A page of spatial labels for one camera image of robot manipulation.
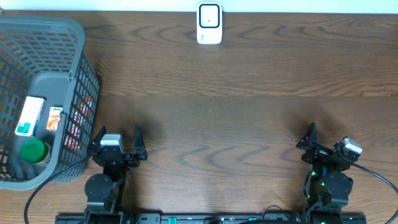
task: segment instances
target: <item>black square outline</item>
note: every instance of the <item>black square outline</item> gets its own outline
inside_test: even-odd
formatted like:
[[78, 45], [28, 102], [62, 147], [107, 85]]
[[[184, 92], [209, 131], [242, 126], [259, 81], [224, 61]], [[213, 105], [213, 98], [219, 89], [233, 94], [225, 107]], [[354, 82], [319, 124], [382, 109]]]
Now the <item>black square outline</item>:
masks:
[[[217, 10], [217, 13], [218, 13], [218, 24], [217, 24], [217, 26], [215, 26], [215, 27], [203, 27], [202, 25], [201, 25], [201, 7], [202, 6], [217, 6], [217, 8], [218, 8], [218, 10]], [[217, 4], [201, 4], [200, 6], [199, 6], [199, 26], [201, 27], [201, 28], [204, 28], [204, 29], [206, 29], [206, 28], [217, 28], [217, 27], [219, 27], [220, 26], [220, 7], [219, 7], [219, 5], [217, 5]]]

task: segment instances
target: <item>small carton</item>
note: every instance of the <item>small carton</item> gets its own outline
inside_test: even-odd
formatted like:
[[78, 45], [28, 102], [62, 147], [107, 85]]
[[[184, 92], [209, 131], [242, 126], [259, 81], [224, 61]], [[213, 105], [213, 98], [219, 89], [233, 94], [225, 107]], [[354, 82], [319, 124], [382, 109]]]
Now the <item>small carton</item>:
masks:
[[61, 111], [60, 107], [51, 107], [49, 120], [47, 121], [46, 129], [49, 131], [56, 131], [58, 128], [58, 122], [61, 121]]
[[43, 113], [45, 100], [27, 96], [19, 118], [15, 134], [19, 136], [34, 136], [40, 117]]

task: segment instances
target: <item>white square button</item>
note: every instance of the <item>white square button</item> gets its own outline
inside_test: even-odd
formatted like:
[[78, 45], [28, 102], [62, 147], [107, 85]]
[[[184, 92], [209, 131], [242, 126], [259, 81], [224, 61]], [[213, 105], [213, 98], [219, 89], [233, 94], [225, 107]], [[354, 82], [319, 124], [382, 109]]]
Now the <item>white square button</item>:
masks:
[[220, 25], [220, 7], [217, 4], [202, 4], [199, 13], [202, 28], [217, 28]]

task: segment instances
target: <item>white wall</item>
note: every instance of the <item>white wall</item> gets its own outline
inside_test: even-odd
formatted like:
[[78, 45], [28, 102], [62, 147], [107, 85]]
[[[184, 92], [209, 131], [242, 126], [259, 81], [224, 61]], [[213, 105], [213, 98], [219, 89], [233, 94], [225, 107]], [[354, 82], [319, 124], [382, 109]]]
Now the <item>white wall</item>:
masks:
[[[198, 0], [0, 0], [3, 9], [195, 11]], [[224, 12], [398, 14], [398, 0], [218, 0]]]

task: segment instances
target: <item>green label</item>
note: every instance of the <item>green label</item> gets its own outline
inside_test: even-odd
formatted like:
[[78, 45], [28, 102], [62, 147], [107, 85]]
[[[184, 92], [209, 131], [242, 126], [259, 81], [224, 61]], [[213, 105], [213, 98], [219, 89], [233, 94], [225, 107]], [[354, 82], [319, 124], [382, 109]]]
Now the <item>green label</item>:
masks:
[[29, 132], [29, 128], [30, 128], [30, 123], [21, 122], [18, 124], [17, 132], [27, 134]]

